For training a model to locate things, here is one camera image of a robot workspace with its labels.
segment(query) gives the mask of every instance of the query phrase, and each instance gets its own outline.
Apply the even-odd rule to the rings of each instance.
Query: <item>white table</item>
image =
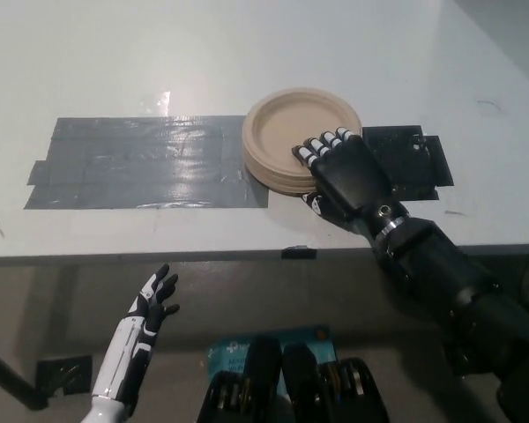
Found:
[[[0,1],[0,263],[367,251],[274,193],[262,210],[23,210],[58,117],[141,115],[163,92],[169,115],[239,115],[294,86],[440,136],[455,186],[410,212],[473,252],[529,252],[529,1],[34,0]]]

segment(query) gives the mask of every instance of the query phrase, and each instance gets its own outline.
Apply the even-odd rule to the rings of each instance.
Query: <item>beige paper plate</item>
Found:
[[[309,170],[292,155],[291,149],[306,138],[335,131],[339,126],[361,134],[359,117],[339,97],[311,88],[275,93],[258,102],[243,124],[245,152],[261,167],[249,164],[248,169],[255,170],[258,174],[254,176],[264,185],[271,186],[266,177],[275,175],[285,188],[292,191],[290,187],[294,187],[291,193],[307,192],[302,187],[297,191],[298,187],[290,183],[299,181],[306,182],[306,188],[313,186]]]
[[[259,181],[266,181],[266,186],[270,189],[279,192],[280,194],[297,195],[305,194],[316,190],[313,179],[311,181],[289,181],[278,177],[275,174],[270,174],[266,169],[256,163],[246,152],[243,153],[245,166],[249,169],[251,174]]]
[[[266,186],[269,189],[279,192],[280,194],[287,196],[298,196],[300,194],[305,194],[316,190],[316,187],[313,183],[299,187],[295,187],[293,184],[286,185],[284,182],[278,180],[278,176],[271,176],[270,174],[263,173],[262,169],[255,167],[254,162],[246,161],[245,166],[258,181],[261,183],[264,183],[262,181],[266,181]]]

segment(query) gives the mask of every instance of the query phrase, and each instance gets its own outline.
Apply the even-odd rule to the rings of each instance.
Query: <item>robotic arm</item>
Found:
[[[316,177],[312,208],[342,226],[366,226],[383,269],[454,342],[446,355],[458,375],[493,372],[497,399],[512,421],[529,421],[529,314],[492,276],[463,255],[429,220],[413,218],[362,138],[345,128],[296,146]]]
[[[120,423],[133,414],[160,326],[179,309],[177,304],[162,305],[178,280],[177,275],[166,278],[168,270],[165,264],[149,278],[117,325],[94,385],[92,409],[83,423]]]

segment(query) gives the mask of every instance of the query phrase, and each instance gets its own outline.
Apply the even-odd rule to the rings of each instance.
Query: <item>white fingertip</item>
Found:
[[[312,138],[309,143],[311,144],[312,148],[319,154],[320,156],[323,156],[326,154],[329,149],[323,145],[321,141],[319,141],[317,138]]]
[[[298,149],[298,154],[300,154],[300,157],[302,157],[302,159],[303,159],[304,161],[306,161],[306,162],[308,161],[309,156],[313,156],[313,155],[314,155],[313,152],[311,152],[311,151],[310,151],[308,148],[306,148],[306,147],[300,147],[300,148]]]
[[[348,141],[348,139],[354,135],[353,132],[343,127],[337,128],[336,132],[339,138],[341,138],[343,141]]]
[[[327,143],[331,148],[341,144],[341,140],[335,137],[332,132],[324,132],[323,134],[325,143]]]

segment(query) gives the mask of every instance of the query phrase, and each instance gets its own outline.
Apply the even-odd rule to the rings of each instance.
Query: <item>black metal bracket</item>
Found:
[[[29,410],[43,410],[48,406],[48,396],[34,388],[0,359],[0,388],[16,398]]]
[[[64,395],[90,392],[92,386],[92,356],[37,363],[35,387],[0,359],[0,388],[16,398],[27,409],[43,410],[48,399],[59,389]]]

